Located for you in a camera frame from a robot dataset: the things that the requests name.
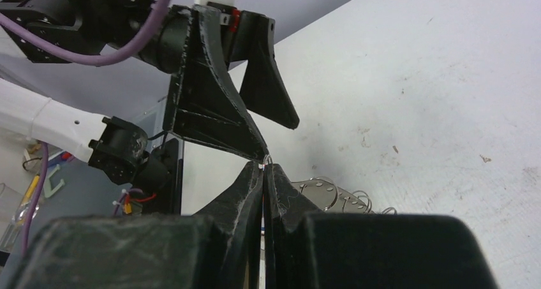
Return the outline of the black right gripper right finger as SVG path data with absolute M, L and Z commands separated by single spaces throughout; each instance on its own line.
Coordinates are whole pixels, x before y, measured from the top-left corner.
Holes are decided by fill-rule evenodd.
M 333 213 L 263 172 L 267 288 L 496 288 L 470 229 L 452 216 Z

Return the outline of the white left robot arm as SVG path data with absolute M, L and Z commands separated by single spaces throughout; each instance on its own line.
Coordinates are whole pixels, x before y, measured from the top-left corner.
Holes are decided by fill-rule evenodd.
M 137 102 L 150 67 L 170 75 L 163 131 L 263 162 L 252 114 L 295 129 L 299 117 L 274 56 L 275 21 L 235 0 L 1 0 L 1 61 L 33 80 L 94 101 Z M 41 140 L 102 170 L 116 184 L 158 189 L 169 170 L 147 151 L 150 135 L 1 81 L 1 127 Z

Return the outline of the perforated metal key plate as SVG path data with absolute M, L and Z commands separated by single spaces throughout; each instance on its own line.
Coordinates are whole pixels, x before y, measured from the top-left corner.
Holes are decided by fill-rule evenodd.
M 292 182 L 298 194 L 325 212 L 359 214 L 397 214 L 394 207 L 387 207 L 381 212 L 373 210 L 373 202 L 363 190 L 349 192 L 337 186 L 328 177 L 312 177 L 306 181 Z

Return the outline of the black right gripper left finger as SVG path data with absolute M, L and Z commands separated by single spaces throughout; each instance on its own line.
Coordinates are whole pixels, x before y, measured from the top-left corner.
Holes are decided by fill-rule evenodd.
M 262 169 L 191 216 L 60 218 L 40 230 L 10 288 L 258 288 Z

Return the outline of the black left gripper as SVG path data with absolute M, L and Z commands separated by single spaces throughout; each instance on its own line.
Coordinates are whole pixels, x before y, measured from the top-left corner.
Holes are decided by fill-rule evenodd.
M 276 63 L 274 30 L 274 19 L 225 4 L 172 6 L 137 54 L 174 73 L 163 129 L 187 142 L 263 161 L 267 145 L 247 108 L 291 130 L 300 123 Z M 237 61 L 247 62 L 240 94 L 227 69 Z

